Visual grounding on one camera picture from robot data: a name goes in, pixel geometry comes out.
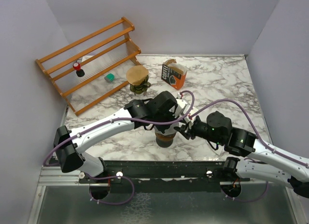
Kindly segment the white paper coffee filter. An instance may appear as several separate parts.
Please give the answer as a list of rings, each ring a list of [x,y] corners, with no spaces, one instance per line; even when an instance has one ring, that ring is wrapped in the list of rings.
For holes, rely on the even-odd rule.
[[[198,109],[196,107],[193,107],[192,111],[191,111],[191,115],[193,115],[195,112],[197,112]],[[181,118],[184,119],[184,116],[183,117],[175,117],[174,114],[173,114],[173,119],[171,121],[175,121],[177,119]],[[155,130],[155,133],[160,133],[160,134],[163,134],[163,135],[170,135],[170,134],[174,134],[174,133],[177,133],[177,131],[175,130],[175,127],[176,126],[180,126],[180,121],[177,121],[177,122],[174,122],[173,124],[170,124],[170,125],[155,125],[154,127],[154,130]]]

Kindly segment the olive green glass dripper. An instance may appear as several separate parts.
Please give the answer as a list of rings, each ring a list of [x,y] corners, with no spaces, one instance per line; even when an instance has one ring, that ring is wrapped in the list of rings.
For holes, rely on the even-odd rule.
[[[149,80],[149,76],[146,76],[140,85],[130,84],[130,91],[133,92],[135,95],[140,95],[140,94],[146,95],[148,88],[150,88],[151,86],[151,83],[148,82],[148,80]]]

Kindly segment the grey carafe with red lid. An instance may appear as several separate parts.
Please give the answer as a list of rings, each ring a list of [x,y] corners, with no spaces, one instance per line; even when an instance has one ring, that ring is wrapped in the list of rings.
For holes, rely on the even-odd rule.
[[[156,138],[156,143],[159,147],[162,147],[162,148],[168,148],[172,145],[173,143],[173,139],[170,139],[170,140],[162,140],[162,139],[159,139],[159,138]]]

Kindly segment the brown paper coffee filter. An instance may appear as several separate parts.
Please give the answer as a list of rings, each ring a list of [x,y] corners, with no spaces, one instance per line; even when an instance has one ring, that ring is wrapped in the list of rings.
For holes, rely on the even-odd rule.
[[[149,71],[142,65],[131,67],[126,72],[126,79],[131,85],[140,85],[148,76]]]

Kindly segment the round wooden dripper base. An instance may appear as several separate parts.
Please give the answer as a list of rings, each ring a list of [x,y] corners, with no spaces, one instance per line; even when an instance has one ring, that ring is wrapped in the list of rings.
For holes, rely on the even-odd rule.
[[[163,135],[163,134],[160,134],[160,133],[155,133],[156,135],[156,138],[161,140],[161,141],[170,141],[172,139],[174,139],[175,137],[175,133],[174,134],[170,134],[170,135]]]

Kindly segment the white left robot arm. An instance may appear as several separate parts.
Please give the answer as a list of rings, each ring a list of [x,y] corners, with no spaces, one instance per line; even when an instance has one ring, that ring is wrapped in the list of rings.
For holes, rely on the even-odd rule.
[[[61,126],[56,130],[54,148],[63,173],[82,170],[100,183],[107,171],[101,159],[86,152],[93,145],[122,132],[141,126],[163,123],[159,133],[168,134],[171,122],[180,115],[177,99],[168,91],[154,98],[134,99],[114,114],[87,126],[69,130]]]

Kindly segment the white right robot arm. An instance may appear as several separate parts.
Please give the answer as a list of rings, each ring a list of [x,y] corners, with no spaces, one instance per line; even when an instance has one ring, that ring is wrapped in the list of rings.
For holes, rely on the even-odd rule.
[[[299,156],[280,150],[259,140],[252,132],[232,126],[230,118],[219,112],[207,116],[205,122],[196,117],[184,121],[176,131],[186,139],[196,137],[223,146],[230,154],[224,162],[221,175],[227,181],[252,178],[276,182],[302,197],[309,196],[309,161],[295,162]]]

